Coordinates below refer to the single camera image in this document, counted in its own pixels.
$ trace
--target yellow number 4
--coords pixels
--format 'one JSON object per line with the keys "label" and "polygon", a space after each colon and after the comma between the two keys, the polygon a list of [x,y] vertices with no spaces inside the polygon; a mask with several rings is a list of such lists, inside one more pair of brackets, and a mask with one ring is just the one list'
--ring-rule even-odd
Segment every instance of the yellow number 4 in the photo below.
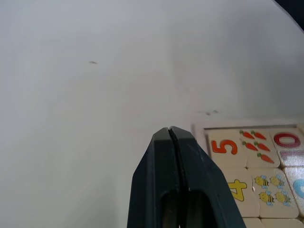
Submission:
{"label": "yellow number 4", "polygon": [[234,183],[228,183],[228,186],[230,189],[236,190],[236,192],[231,191],[233,198],[243,202],[244,201],[243,189],[247,188],[247,184],[243,182],[239,182],[239,180],[234,180]]}

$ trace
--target counting tile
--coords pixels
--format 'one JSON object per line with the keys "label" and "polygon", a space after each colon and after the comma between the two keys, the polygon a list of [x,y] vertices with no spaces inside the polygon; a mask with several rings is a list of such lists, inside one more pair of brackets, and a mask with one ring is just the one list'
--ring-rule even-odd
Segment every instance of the counting tile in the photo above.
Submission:
{"label": "counting tile", "polygon": [[304,228],[304,224],[297,219],[261,219],[265,228]]}
{"label": "counting tile", "polygon": [[304,134],[304,123],[300,123],[296,127]]}
{"label": "counting tile", "polygon": [[286,167],[284,172],[298,205],[300,215],[304,217],[304,167]]}
{"label": "counting tile", "polygon": [[299,129],[272,129],[270,135],[283,167],[304,165],[304,136]]}
{"label": "counting tile", "polygon": [[285,174],[280,169],[248,169],[261,218],[296,218],[298,207]]}
{"label": "counting tile", "polygon": [[210,156],[221,168],[246,167],[238,130],[212,130],[208,133]]}
{"label": "counting tile", "polygon": [[243,218],[246,228],[265,228],[258,218]]}
{"label": "counting tile", "polygon": [[258,217],[259,203],[252,191],[252,179],[245,168],[221,169],[242,217]]}
{"label": "counting tile", "polygon": [[276,168],[280,165],[268,131],[243,129],[239,131],[248,168]]}

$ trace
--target bee illustration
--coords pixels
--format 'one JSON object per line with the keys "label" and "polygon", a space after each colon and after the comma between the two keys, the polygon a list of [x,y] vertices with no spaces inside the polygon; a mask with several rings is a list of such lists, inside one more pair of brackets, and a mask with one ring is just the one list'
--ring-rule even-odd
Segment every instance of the bee illustration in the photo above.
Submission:
{"label": "bee illustration", "polygon": [[255,182],[257,185],[261,186],[263,189],[267,189],[268,181],[266,180],[266,176],[262,175],[260,177],[256,177]]}
{"label": "bee illustration", "polygon": [[268,206],[272,206],[274,203],[274,198],[271,195],[270,191],[266,191],[266,192],[261,192],[259,194],[260,199],[265,202]]}
{"label": "bee illustration", "polygon": [[290,198],[287,196],[287,192],[286,191],[282,191],[282,192],[277,192],[275,194],[275,198],[277,199],[277,201],[283,203],[284,206],[289,207],[290,206]]}
{"label": "bee illustration", "polygon": [[285,185],[281,175],[276,175],[275,177],[271,177],[270,183],[277,186],[278,189],[283,189],[283,186]]}

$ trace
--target carrot illustration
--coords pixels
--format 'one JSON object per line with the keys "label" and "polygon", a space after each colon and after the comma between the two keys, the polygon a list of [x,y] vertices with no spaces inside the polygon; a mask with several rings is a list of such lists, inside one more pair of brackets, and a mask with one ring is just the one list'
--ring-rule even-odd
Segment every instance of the carrot illustration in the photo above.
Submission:
{"label": "carrot illustration", "polygon": [[254,142],[253,143],[255,146],[257,146],[258,148],[260,148],[261,150],[264,150],[264,151],[269,151],[270,152],[270,149],[268,147],[266,147],[264,144],[262,143],[258,143],[258,142]]}
{"label": "carrot illustration", "polygon": [[258,157],[261,157],[262,160],[269,162],[269,163],[274,163],[273,160],[271,160],[271,158],[269,158],[267,155],[265,154],[261,154],[261,153],[257,153]]}
{"label": "carrot illustration", "polygon": [[244,132],[243,130],[240,130],[239,133],[243,134],[243,136],[246,138],[255,139],[251,134],[249,134],[248,132]]}
{"label": "carrot illustration", "polygon": [[249,142],[243,141],[242,144],[244,146],[246,146],[248,149],[251,149],[253,151],[258,151],[258,149],[254,145],[252,145],[251,143],[249,143]]}
{"label": "carrot illustration", "polygon": [[262,135],[260,132],[251,131],[251,134],[253,134],[256,138],[266,140],[265,136]]}

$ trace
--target number 5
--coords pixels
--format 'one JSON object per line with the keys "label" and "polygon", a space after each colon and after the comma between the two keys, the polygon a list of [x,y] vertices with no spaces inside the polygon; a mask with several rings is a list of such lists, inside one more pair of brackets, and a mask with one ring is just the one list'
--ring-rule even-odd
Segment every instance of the number 5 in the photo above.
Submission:
{"label": "number 5", "polygon": [[214,153],[227,153],[227,150],[225,148],[226,145],[229,145],[232,147],[231,153],[233,155],[237,154],[238,147],[234,141],[231,141],[229,139],[224,139],[219,143],[219,147],[217,146],[216,141],[214,141],[214,140],[211,141],[212,151]]}

